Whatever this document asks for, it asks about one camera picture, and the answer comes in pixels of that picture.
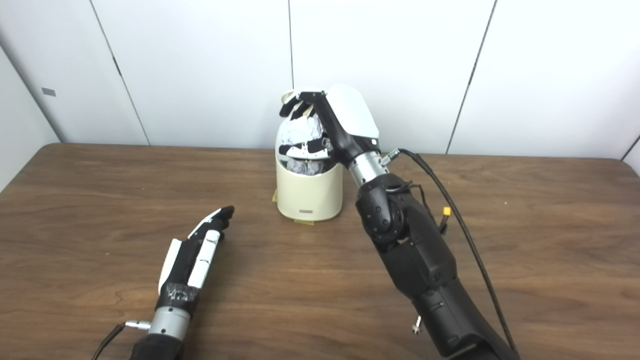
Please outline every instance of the wood grain surface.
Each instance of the wood grain surface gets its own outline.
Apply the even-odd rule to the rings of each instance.
[[[640,179],[615,160],[427,155],[475,236],[523,359],[638,359]],[[437,189],[409,159],[390,166]],[[173,237],[233,204],[186,355],[197,359],[439,359],[415,336],[344,176],[338,217],[279,214],[272,151],[49,145],[0,193],[3,359],[89,359],[150,320]],[[463,284],[498,326],[462,233]],[[128,359],[126,329],[101,356]]]

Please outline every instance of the robotic arm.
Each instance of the robotic arm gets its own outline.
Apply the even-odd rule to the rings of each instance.
[[[158,283],[156,313],[151,322],[129,320],[117,325],[104,339],[92,360],[125,327],[147,331],[131,351],[130,360],[181,360],[182,343],[204,284],[218,242],[225,238],[234,207],[207,215],[186,240],[173,239],[164,259]]]
[[[349,169],[358,185],[356,209],[396,288],[419,314],[440,355],[455,360],[519,360],[493,330],[458,279],[456,260],[428,208],[411,194],[410,183],[387,165],[400,150],[381,157],[378,128],[355,89],[291,92],[280,116],[317,112],[333,160]]]

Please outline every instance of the black wire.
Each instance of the black wire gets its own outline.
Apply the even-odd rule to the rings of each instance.
[[[433,217],[433,214],[431,213],[431,209],[429,209],[429,206],[427,206],[427,198],[424,195],[424,189],[422,189],[422,185],[420,185],[420,184],[411,185],[409,187],[410,188],[418,188],[418,189],[420,189],[420,196],[422,197],[422,205],[424,205],[424,208],[427,209],[427,213],[429,214],[429,217],[433,220],[433,222],[436,222],[436,218]]]
[[[442,192],[442,195],[444,196],[447,203],[449,203],[449,206],[453,211],[453,215],[456,216],[456,219],[458,220],[458,223],[462,228],[462,232],[465,233],[465,237],[467,238],[467,243],[469,244],[469,247],[471,248],[471,252],[473,253],[474,258],[476,259],[476,263],[480,268],[480,272],[482,273],[484,283],[486,284],[487,290],[489,290],[489,295],[491,296],[491,300],[493,302],[495,312],[498,315],[498,320],[500,320],[502,330],[504,331],[505,337],[507,337],[509,346],[511,347],[513,352],[518,354],[518,350],[516,350],[516,344],[513,341],[513,338],[511,337],[511,332],[509,331],[509,326],[507,325],[507,321],[504,319],[504,314],[502,313],[502,309],[500,308],[500,302],[498,302],[498,296],[496,296],[495,290],[493,289],[493,285],[491,284],[491,279],[489,279],[489,273],[486,271],[486,268],[484,267],[482,259],[480,258],[480,253],[478,253],[476,244],[474,243],[474,240],[471,237],[471,233],[469,232],[469,229],[467,228],[465,221],[462,219],[462,215],[460,215],[460,212],[458,211],[458,208],[453,202],[453,199],[449,195],[449,192],[447,191],[447,189],[445,189],[444,185],[440,182],[440,180],[438,179],[436,174],[433,172],[431,167],[420,157],[420,155],[414,154],[413,152],[407,149],[398,149],[398,150],[403,154],[408,155],[414,162],[416,162],[416,164],[418,164],[427,173],[427,175],[429,175],[429,177],[432,178],[433,182],[436,183],[436,185],[438,186],[438,189],[440,189],[440,192]]]
[[[104,338],[104,340],[102,340],[102,343],[100,343],[100,345],[98,346],[98,349],[93,354],[93,357],[91,358],[91,360],[96,360],[100,356],[100,353],[104,350],[104,348],[106,348],[107,345],[109,345],[111,340],[113,340],[116,337],[116,335],[120,334],[120,332],[124,329],[124,327],[125,327],[124,323],[120,323],[116,325],[116,327],[114,327],[113,330],[111,330],[111,332],[107,335],[107,337]]]

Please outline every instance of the small gray label on wall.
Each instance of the small gray label on wall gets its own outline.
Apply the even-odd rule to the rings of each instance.
[[[56,91],[53,89],[42,88],[42,93],[49,96],[56,96]]]

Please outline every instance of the white wall panel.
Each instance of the white wall panel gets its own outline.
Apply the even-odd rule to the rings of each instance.
[[[450,153],[620,159],[640,133],[639,13],[500,0]]]
[[[53,142],[58,137],[0,48],[0,191],[41,147]]]
[[[636,144],[625,157],[625,163],[629,164],[640,176],[640,145]]]
[[[273,147],[287,0],[94,0],[152,145]]]
[[[294,82],[364,96],[383,150],[445,152],[493,0],[291,0]]]
[[[89,0],[0,0],[0,42],[63,140],[147,144]]]

